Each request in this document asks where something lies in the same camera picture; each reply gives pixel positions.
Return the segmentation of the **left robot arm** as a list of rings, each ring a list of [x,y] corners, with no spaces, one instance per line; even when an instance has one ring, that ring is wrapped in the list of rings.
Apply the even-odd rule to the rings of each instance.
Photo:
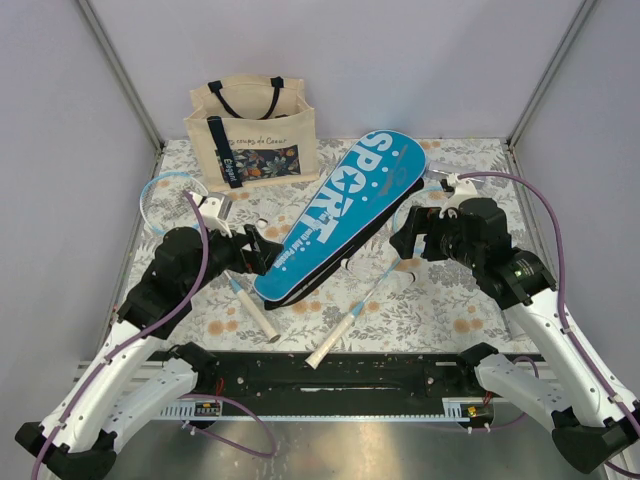
[[[140,366],[192,310],[192,297],[227,270],[264,275],[281,253],[252,225],[224,235],[204,227],[167,232],[87,371],[41,422],[23,424],[16,441],[61,479],[102,479],[124,446],[179,397],[216,386],[214,357],[185,344],[168,365],[135,392],[121,394]]]

